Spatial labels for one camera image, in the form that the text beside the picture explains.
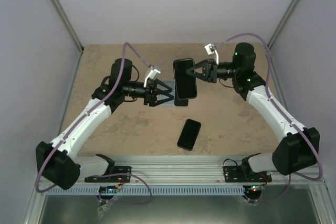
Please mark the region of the black smartphone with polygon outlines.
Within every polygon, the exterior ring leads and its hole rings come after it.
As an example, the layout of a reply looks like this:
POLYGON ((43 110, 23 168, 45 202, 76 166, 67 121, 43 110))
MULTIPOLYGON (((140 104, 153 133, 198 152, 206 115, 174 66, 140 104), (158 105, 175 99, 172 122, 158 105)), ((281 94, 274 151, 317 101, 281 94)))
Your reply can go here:
POLYGON ((179 99, 177 97, 174 98, 175 106, 188 106, 188 99, 179 99))

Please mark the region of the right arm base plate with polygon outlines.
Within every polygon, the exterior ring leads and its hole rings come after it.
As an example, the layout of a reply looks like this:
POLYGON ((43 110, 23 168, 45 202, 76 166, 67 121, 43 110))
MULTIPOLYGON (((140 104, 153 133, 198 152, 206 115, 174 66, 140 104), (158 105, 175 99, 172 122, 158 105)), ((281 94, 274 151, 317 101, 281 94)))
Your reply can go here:
POLYGON ((266 184, 272 182, 270 172, 253 172, 245 158, 240 165, 233 159, 226 158, 222 163, 222 170, 227 183, 253 182, 266 184))

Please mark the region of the light blue phone case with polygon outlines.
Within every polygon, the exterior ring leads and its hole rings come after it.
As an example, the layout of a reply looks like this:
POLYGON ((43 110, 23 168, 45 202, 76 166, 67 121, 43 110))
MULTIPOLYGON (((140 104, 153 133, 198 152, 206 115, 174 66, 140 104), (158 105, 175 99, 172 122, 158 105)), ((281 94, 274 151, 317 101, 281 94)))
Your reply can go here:
POLYGON ((164 81, 163 82, 165 84, 165 86, 161 86, 159 85, 158 88, 160 88, 161 90, 167 91, 169 87, 171 89, 171 92, 169 93, 169 95, 172 97, 172 100, 166 101, 164 103, 162 103, 162 106, 173 106, 174 105, 174 98, 175 98, 175 82, 174 81, 164 81))

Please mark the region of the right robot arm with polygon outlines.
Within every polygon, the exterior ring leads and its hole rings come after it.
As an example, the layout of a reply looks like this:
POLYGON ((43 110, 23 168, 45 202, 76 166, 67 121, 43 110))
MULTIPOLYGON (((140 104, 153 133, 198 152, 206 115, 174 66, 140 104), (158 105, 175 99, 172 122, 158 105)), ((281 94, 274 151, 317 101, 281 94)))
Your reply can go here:
POLYGON ((273 96, 265 80, 254 70, 256 54, 253 45, 238 43, 231 62, 220 62, 213 44, 206 45, 205 49, 215 57, 187 68, 187 75, 209 83, 231 79, 236 93, 260 113, 279 141, 273 153, 245 157, 241 162, 242 178, 252 182, 261 172, 267 171, 277 171, 285 176, 299 174, 300 170, 317 164, 319 132, 297 121, 273 96))

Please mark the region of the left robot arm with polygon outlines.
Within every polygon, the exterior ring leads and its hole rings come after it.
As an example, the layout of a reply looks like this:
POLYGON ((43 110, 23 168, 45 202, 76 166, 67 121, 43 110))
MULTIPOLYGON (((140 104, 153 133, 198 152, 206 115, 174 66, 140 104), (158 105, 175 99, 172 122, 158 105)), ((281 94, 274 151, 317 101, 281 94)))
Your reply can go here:
POLYGON ((155 107, 172 101, 173 89, 156 78, 159 71, 149 68, 144 82, 132 81, 133 63, 119 58, 111 66, 109 76, 104 77, 95 89, 85 109, 50 143, 40 142, 36 147, 38 175, 37 192, 41 178, 45 178, 64 190, 79 179, 100 178, 108 182, 114 178, 115 162, 102 154, 88 159, 78 158, 78 152, 95 129, 125 102, 126 97, 143 99, 144 105, 155 107))

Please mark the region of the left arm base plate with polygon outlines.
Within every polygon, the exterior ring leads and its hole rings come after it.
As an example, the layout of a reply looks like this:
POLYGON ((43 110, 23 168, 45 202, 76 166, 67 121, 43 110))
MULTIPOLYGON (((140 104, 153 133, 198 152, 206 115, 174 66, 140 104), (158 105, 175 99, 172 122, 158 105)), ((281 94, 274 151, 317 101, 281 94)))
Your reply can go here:
POLYGON ((115 166, 113 170, 109 170, 104 173, 104 177, 86 177, 84 181, 86 183, 117 183, 124 184, 130 182, 130 174, 132 172, 131 166, 115 166))

